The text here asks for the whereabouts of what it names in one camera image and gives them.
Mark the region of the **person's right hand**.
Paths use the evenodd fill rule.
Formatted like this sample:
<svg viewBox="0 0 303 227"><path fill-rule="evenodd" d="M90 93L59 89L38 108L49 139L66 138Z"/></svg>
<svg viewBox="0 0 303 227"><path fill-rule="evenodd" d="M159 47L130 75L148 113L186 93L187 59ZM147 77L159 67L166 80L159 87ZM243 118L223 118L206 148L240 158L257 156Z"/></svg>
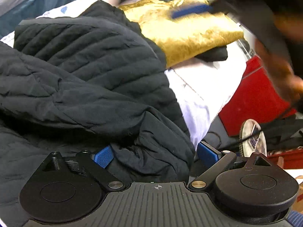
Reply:
<svg viewBox="0 0 303 227"><path fill-rule="evenodd" d="M302 15L277 15L275 25L290 42L302 43ZM266 49L258 39L255 40L255 51L277 94L288 103L299 101L302 98L302 79L294 74L291 64Z"/></svg>

